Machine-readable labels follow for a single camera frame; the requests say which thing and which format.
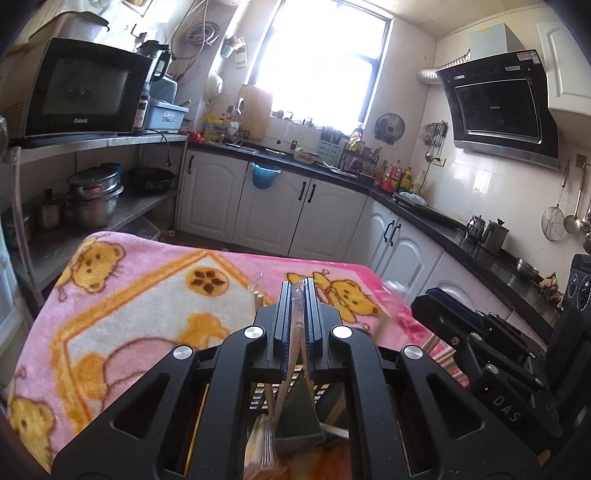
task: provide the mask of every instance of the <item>cabinet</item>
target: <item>cabinet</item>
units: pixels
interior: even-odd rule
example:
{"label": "cabinet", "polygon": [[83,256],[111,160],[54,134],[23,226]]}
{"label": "cabinet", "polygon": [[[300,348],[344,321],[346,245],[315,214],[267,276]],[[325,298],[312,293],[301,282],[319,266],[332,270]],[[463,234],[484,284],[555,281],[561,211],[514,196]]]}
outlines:
{"label": "cabinet", "polygon": [[250,164],[232,243],[287,255],[309,187],[310,178],[282,171],[275,177],[271,187],[257,189],[252,184]]}
{"label": "cabinet", "polygon": [[591,148],[591,66],[566,26],[537,24],[548,81],[548,108],[567,143]]}
{"label": "cabinet", "polygon": [[365,265],[375,271],[397,223],[398,215],[376,200],[368,198],[347,249],[345,261]]}
{"label": "cabinet", "polygon": [[347,188],[312,180],[289,256],[343,261],[366,198]]}
{"label": "cabinet", "polygon": [[180,229],[231,242],[248,163],[188,150]]}
{"label": "cabinet", "polygon": [[396,281],[408,290],[405,303],[411,304],[422,291],[443,248],[406,221],[395,227],[376,273],[384,281]]}
{"label": "cabinet", "polygon": [[471,310],[496,313],[503,319],[509,316],[509,309],[447,253],[441,256],[423,292],[430,288],[442,289]]}

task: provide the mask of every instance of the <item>stack of pots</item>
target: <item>stack of pots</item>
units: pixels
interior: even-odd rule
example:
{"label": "stack of pots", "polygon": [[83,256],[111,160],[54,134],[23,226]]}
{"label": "stack of pots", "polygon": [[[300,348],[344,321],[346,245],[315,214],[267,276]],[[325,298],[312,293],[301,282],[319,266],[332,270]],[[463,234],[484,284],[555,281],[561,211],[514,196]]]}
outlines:
{"label": "stack of pots", "polygon": [[74,221],[84,228],[109,224],[123,192],[121,172],[111,166],[93,167],[68,179]]}

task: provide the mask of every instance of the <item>stainless steel pot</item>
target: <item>stainless steel pot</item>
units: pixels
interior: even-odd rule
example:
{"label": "stainless steel pot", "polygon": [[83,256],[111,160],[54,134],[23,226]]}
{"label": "stainless steel pot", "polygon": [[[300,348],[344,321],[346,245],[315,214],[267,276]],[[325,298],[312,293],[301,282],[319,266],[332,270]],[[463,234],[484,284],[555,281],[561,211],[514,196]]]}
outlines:
{"label": "stainless steel pot", "polygon": [[[33,222],[33,209],[29,205],[22,206],[22,221],[25,226],[25,238],[30,244],[33,240],[33,232],[35,231],[35,224]],[[9,208],[2,214],[2,223],[4,225],[4,237],[8,248],[17,249],[17,232],[14,228],[14,217],[12,216],[12,209]]]}
{"label": "stainless steel pot", "polygon": [[113,192],[118,185],[118,172],[111,168],[92,167],[68,179],[72,199],[96,199]]}
{"label": "stainless steel pot", "polygon": [[107,226],[115,214],[123,189],[123,186],[119,185],[114,191],[90,200],[71,197],[74,221],[84,228]]}
{"label": "stainless steel pot", "polygon": [[45,189],[43,195],[33,200],[37,223],[44,230],[53,230],[61,225],[66,196],[54,194],[52,189]]}

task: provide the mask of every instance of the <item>metal screw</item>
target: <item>metal screw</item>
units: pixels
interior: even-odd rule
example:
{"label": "metal screw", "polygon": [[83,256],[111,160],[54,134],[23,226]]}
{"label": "metal screw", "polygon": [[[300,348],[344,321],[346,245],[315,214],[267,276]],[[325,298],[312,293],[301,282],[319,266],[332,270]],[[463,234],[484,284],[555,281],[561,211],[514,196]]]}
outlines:
{"label": "metal screw", "polygon": [[254,325],[254,326],[249,327],[246,330],[244,330],[244,336],[246,338],[250,338],[250,339],[262,337],[264,333],[265,333],[265,330],[263,330],[261,327],[259,327],[257,325]]}
{"label": "metal screw", "polygon": [[406,355],[411,360],[418,360],[423,356],[423,351],[415,345],[409,345],[403,350],[403,352],[404,355]]}
{"label": "metal screw", "polygon": [[193,354],[193,349],[187,345],[181,345],[174,349],[173,355],[177,360],[185,360]]}
{"label": "metal screw", "polygon": [[349,338],[351,335],[353,335],[353,330],[351,330],[346,325],[337,325],[335,328],[333,328],[333,335],[342,339]]}

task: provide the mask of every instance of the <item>blue plastic basket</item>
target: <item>blue plastic basket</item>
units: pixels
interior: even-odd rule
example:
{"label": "blue plastic basket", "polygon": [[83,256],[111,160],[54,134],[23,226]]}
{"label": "blue plastic basket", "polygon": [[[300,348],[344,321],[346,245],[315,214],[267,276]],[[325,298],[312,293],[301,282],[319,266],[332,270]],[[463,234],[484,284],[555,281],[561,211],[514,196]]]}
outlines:
{"label": "blue plastic basket", "polygon": [[266,190],[273,184],[275,177],[281,173],[281,170],[277,168],[266,168],[252,164],[252,184],[260,189]]}

